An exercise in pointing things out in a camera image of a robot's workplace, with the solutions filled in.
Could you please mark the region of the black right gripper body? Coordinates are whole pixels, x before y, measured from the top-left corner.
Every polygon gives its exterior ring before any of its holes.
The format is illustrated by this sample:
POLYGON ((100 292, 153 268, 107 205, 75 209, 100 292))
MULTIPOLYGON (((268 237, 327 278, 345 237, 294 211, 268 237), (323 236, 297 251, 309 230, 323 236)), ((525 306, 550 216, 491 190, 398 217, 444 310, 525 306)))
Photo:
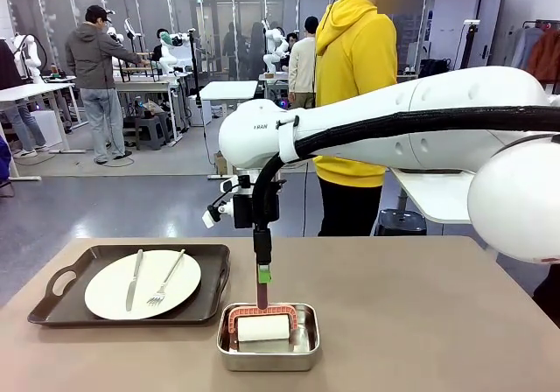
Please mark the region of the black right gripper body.
MULTIPOLYGON (((234 226, 236 228, 252 228, 254 224, 253 215, 253 187, 254 183, 247 187, 240 187, 240 191, 233 195, 234 226)), ((280 182, 270 182, 265 190, 262 212, 267 222, 274 222, 279 219, 279 198, 280 182)))

